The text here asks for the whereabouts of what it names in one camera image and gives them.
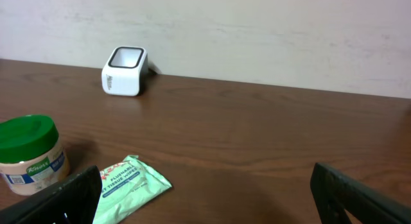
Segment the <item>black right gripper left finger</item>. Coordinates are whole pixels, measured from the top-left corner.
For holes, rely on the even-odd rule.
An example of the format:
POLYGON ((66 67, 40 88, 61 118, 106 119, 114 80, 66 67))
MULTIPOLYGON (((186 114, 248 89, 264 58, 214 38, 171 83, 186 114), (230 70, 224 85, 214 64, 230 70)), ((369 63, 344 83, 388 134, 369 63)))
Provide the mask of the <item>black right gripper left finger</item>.
POLYGON ((100 171, 91 166, 1 210, 1 223, 92 223, 101 190, 100 171))

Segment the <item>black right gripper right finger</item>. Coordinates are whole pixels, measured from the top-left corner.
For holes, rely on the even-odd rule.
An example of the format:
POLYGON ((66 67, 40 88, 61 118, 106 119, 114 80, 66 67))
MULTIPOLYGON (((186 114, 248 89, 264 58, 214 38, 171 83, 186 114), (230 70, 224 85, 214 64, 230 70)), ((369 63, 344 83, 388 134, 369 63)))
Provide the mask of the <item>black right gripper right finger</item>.
POLYGON ((331 166, 317 162, 310 189, 322 223, 410 223, 410 208, 361 184, 331 166))

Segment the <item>mint green wet wipes pack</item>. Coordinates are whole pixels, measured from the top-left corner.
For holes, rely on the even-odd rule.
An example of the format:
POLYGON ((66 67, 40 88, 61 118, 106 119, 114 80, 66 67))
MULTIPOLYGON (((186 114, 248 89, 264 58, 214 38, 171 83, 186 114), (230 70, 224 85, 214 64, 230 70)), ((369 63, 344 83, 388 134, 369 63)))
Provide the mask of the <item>mint green wet wipes pack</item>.
POLYGON ((128 155, 100 171, 101 195, 93 224, 115 224, 150 202, 172 184, 151 166, 128 155))

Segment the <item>green lid seasoning jar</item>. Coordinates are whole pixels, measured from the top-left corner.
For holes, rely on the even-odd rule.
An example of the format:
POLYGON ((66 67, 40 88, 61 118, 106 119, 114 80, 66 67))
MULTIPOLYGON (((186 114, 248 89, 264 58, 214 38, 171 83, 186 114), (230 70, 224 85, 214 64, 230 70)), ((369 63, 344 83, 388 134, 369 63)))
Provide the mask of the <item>green lid seasoning jar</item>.
POLYGON ((14 193, 33 195, 62 181, 69 172, 52 118, 28 115, 1 123, 1 176, 14 193))

